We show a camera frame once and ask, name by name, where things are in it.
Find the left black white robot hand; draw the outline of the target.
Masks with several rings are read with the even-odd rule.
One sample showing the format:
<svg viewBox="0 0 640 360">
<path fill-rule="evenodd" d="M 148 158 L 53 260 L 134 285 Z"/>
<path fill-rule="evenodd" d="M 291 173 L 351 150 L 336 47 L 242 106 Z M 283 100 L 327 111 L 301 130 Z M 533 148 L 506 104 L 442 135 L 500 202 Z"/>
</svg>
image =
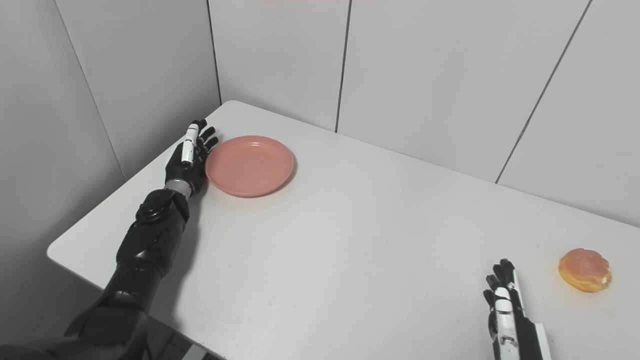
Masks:
<svg viewBox="0 0 640 360">
<path fill-rule="evenodd" d="M 165 188 L 186 199 L 197 195 L 204 184 L 206 161 L 218 143 L 217 130 L 206 119 L 192 121 L 167 161 Z"/>
</svg>

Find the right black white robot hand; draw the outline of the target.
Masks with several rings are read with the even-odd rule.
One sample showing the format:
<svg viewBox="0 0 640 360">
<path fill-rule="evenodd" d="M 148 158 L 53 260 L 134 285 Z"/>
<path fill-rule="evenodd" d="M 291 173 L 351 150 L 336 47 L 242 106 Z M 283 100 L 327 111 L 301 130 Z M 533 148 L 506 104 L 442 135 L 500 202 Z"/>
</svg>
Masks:
<svg viewBox="0 0 640 360">
<path fill-rule="evenodd" d="M 493 265 L 483 296 L 489 306 L 487 328 L 496 360 L 550 360 L 546 330 L 531 321 L 522 303 L 515 266 L 509 259 Z"/>
</svg>

